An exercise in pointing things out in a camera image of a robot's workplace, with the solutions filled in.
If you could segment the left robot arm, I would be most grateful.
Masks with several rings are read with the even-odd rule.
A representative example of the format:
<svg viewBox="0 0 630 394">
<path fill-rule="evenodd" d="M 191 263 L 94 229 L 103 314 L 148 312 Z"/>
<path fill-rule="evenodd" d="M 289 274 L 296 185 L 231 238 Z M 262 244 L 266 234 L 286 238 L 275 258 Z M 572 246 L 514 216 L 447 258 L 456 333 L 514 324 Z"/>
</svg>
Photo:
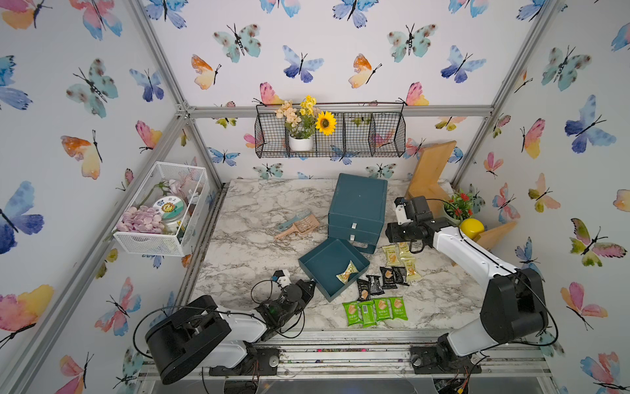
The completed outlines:
<svg viewBox="0 0 630 394">
<path fill-rule="evenodd" d="M 172 306 L 172 313 L 147 331 L 144 339 L 159 372 L 170 385 L 197 369 L 207 376 L 272 376 L 280 364 L 277 348 L 255 345 L 280 336 L 289 339 L 292 318 L 305 320 L 316 282 L 292 282 L 282 271 L 269 280 L 279 291 L 253 310 L 228 310 L 202 295 L 188 305 Z"/>
</svg>

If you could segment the green cookie packet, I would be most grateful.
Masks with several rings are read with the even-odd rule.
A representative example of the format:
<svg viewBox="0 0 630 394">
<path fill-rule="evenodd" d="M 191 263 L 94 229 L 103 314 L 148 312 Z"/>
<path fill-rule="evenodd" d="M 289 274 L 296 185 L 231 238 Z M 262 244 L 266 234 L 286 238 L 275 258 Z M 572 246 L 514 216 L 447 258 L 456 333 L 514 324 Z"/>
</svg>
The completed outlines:
<svg viewBox="0 0 630 394">
<path fill-rule="evenodd" d="M 347 324 L 349 327 L 354 326 L 356 324 L 362 324 L 363 318 L 359 308 L 359 302 L 351 301 L 343 304 L 344 311 L 346 314 Z"/>
<path fill-rule="evenodd" d="M 405 300 L 403 297 L 391 297 L 390 307 L 393 319 L 408 321 L 408 315 L 405 308 Z"/>
<path fill-rule="evenodd" d="M 393 319 L 391 299 L 389 297 L 379 298 L 379 299 L 374 300 L 373 302 L 374 302 L 377 322 Z"/>
<path fill-rule="evenodd" d="M 362 322 L 364 328 L 369 328 L 377 325 L 377 315 L 375 311 L 374 301 L 364 301 L 359 303 Z"/>
</svg>

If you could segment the beige cookie packet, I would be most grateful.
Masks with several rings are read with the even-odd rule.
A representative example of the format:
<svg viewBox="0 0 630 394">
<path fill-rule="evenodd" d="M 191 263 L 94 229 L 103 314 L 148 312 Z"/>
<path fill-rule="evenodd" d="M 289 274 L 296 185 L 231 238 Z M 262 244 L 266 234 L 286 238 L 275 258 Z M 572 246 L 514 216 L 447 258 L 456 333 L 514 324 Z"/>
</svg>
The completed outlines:
<svg viewBox="0 0 630 394">
<path fill-rule="evenodd" d="M 349 261 L 346 269 L 341 273 L 341 274 L 337 274 L 336 278 L 346 284 L 347 282 L 349 282 L 349 279 L 354 275 L 354 274 L 358 274 L 359 270 L 357 269 L 357 267 L 355 266 L 354 262 L 351 260 Z"/>
<path fill-rule="evenodd" d="M 402 259 L 411 259 L 413 258 L 413 254 L 410 251 L 410 243 L 408 242 L 398 242 L 398 258 Z"/>
<path fill-rule="evenodd" d="M 416 268 L 416 259 L 414 257 L 404 257 L 401 259 L 406 270 L 406 282 L 417 282 L 423 279 L 422 275 Z"/>
<path fill-rule="evenodd" d="M 400 262 L 396 245 L 383 246 L 382 250 L 386 257 L 387 267 L 401 267 L 402 266 L 402 262 Z"/>
</svg>

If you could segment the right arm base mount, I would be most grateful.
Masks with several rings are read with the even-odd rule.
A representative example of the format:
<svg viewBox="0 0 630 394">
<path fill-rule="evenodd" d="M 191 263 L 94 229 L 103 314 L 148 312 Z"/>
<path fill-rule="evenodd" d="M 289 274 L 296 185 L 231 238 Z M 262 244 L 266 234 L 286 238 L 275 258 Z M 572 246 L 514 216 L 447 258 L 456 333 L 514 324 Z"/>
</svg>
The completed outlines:
<svg viewBox="0 0 630 394">
<path fill-rule="evenodd" d="M 410 348 L 410 364 L 415 374 L 480 374 L 482 369 L 471 361 L 471 356 L 457 356 L 447 336 L 437 342 Z"/>
</svg>

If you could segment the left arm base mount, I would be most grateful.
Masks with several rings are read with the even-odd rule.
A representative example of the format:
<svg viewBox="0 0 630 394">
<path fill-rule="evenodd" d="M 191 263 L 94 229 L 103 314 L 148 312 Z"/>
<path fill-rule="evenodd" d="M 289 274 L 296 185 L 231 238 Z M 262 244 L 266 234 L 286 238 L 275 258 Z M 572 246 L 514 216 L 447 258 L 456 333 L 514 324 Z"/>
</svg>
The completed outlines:
<svg viewBox="0 0 630 394">
<path fill-rule="evenodd" d="M 220 365 L 216 367 L 205 368 L 205 374 L 208 376 L 276 376 L 277 368 L 280 364 L 280 350 L 275 347 L 252 347 L 246 346 L 245 358 L 235 367 L 228 368 Z"/>
</svg>

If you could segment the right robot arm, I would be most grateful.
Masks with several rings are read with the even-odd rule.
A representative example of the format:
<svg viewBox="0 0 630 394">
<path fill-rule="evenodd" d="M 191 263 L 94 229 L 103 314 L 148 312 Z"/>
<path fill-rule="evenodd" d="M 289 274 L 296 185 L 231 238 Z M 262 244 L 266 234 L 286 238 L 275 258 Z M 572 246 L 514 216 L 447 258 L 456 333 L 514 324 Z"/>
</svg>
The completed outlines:
<svg viewBox="0 0 630 394">
<path fill-rule="evenodd" d="M 386 229 L 391 243 L 420 241 L 430 246 L 452 259 L 485 292 L 479 317 L 438 340 L 441 359 L 459 361 L 546 330 L 550 312 L 537 271 L 499 259 L 446 219 L 435 218 L 423 196 L 396 198 L 395 215 Z"/>
</svg>

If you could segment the teal bottom drawer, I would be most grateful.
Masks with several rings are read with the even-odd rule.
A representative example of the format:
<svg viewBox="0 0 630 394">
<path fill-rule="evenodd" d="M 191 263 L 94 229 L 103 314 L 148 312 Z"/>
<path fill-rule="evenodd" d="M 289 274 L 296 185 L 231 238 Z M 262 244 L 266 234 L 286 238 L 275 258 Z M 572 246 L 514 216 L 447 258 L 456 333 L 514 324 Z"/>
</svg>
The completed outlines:
<svg viewBox="0 0 630 394">
<path fill-rule="evenodd" d="M 353 261 L 358 274 L 354 274 L 346 284 L 340 282 L 337 274 L 341 274 L 349 261 Z M 306 275 L 315 280 L 317 288 L 325 299 L 332 302 L 343 293 L 361 275 L 365 274 L 370 261 L 349 241 L 328 238 L 307 254 L 298 258 L 299 266 Z"/>
</svg>

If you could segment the black cookie packet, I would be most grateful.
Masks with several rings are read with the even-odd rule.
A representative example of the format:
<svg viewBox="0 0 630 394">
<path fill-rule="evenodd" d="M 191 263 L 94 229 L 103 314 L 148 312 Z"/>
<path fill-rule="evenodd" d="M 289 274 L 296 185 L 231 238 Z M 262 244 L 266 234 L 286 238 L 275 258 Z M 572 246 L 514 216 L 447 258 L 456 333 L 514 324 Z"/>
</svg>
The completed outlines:
<svg viewBox="0 0 630 394">
<path fill-rule="evenodd" d="M 380 277 L 377 275 L 367 275 L 369 293 L 371 296 L 381 296 L 385 293 Z"/>
<path fill-rule="evenodd" d="M 397 289 L 398 287 L 395 281 L 394 270 L 389 267 L 380 267 L 380 271 L 382 274 L 382 289 L 383 290 Z"/>
<path fill-rule="evenodd" d="M 371 294 L 370 294 L 370 286 L 369 286 L 369 282 L 363 279 L 358 279 L 356 281 L 357 287 L 358 287 L 358 302 L 366 302 L 366 301 L 370 301 L 371 300 Z"/>
<path fill-rule="evenodd" d="M 396 267 L 392 267 L 391 269 L 393 270 L 393 273 L 394 273 L 395 284 L 408 287 L 409 284 L 407 282 L 406 268 L 396 266 Z"/>
</svg>

